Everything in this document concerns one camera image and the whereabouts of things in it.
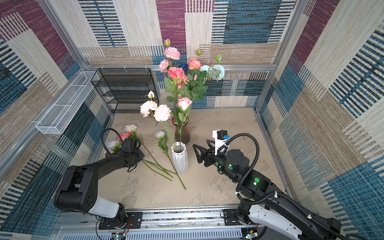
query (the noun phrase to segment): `beige tabletop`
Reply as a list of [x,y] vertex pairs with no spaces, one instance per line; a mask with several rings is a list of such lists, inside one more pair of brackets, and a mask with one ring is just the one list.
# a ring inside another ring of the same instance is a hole
[[[189,170],[186,174],[180,175],[187,190],[184,190],[176,176],[173,181],[169,181],[140,162],[130,173],[123,168],[100,179],[99,195],[124,204],[126,209],[239,203],[235,195],[236,184],[229,181],[225,175],[220,175],[215,166],[206,168],[203,164],[198,164],[192,148],[193,144],[207,147],[206,140],[213,140],[212,130],[215,129],[227,130],[230,136],[242,132],[252,134],[260,145],[260,157],[255,169],[266,175],[280,189],[284,189],[251,108],[194,109],[191,110],[189,117],[188,129],[191,136],[191,141],[187,144]],[[112,128],[122,132],[127,124],[138,126],[137,134],[144,139],[144,144],[152,155],[164,168],[173,171],[169,159],[157,146],[154,137],[156,131],[165,131],[164,126],[159,123],[155,127],[154,119],[143,118],[140,114],[116,114]],[[170,121],[168,125],[174,132],[175,127]],[[111,131],[106,142],[116,137]],[[172,145],[170,140],[167,143],[169,147]],[[145,154],[144,159],[153,161],[148,152],[143,147],[141,149]],[[240,149],[249,158],[250,163],[255,157],[255,145],[246,137],[234,140],[230,149]]]

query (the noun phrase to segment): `black mesh shelf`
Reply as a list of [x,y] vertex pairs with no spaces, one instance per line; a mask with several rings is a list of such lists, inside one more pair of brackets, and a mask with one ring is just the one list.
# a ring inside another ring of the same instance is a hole
[[112,113],[139,113],[140,106],[148,101],[146,95],[153,91],[159,103],[150,69],[104,68],[96,73],[99,81],[91,81]]

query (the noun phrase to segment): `white ceramic vase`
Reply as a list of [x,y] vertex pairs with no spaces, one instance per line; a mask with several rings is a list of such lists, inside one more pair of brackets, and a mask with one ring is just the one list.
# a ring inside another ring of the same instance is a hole
[[[176,149],[180,146],[180,142],[176,142]],[[172,163],[176,168],[176,171],[178,174],[184,174],[189,169],[189,163],[188,163],[188,154],[187,150],[185,149],[185,144],[181,143],[181,146],[184,148],[184,150],[180,153],[177,153],[174,151],[174,147],[172,146]]]

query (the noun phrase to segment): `white flower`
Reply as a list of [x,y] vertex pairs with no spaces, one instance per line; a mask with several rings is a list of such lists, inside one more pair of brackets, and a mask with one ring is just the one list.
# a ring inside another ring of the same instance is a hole
[[135,124],[125,125],[124,132],[134,132],[137,126]]
[[149,91],[149,93],[146,96],[148,96],[148,98],[154,98],[155,94],[154,94],[154,92]]
[[163,131],[163,130],[159,130],[159,131],[157,131],[156,133],[155,133],[155,137],[157,138],[157,139],[160,139],[160,138],[163,138],[164,136],[165,136],[165,132]]
[[152,100],[148,100],[140,106],[140,114],[143,114],[144,117],[147,117],[150,113],[149,110],[154,111],[156,108],[157,103]]
[[153,115],[156,119],[156,121],[167,121],[170,118],[171,110],[167,105],[160,105],[155,110],[155,114]]
[[216,65],[213,66],[213,69],[214,69],[214,70],[220,70],[220,72],[221,72],[221,73],[218,75],[217,80],[221,80],[221,79],[224,78],[225,70],[224,70],[224,67],[223,67],[222,65],[220,65],[220,64],[216,64]]
[[111,149],[113,151],[119,147],[120,147],[120,142],[119,142],[119,140],[117,140],[117,138],[110,140],[109,143],[107,144],[107,148]]
[[208,72],[209,66],[208,65],[203,65],[200,67],[200,72],[207,71]]

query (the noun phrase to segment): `white wire basket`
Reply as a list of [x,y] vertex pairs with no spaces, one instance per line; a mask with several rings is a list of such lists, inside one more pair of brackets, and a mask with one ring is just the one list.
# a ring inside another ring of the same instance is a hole
[[36,128],[43,134],[63,134],[69,123],[91,92],[92,81],[99,76],[93,71],[83,71],[71,83],[68,89],[47,111]]

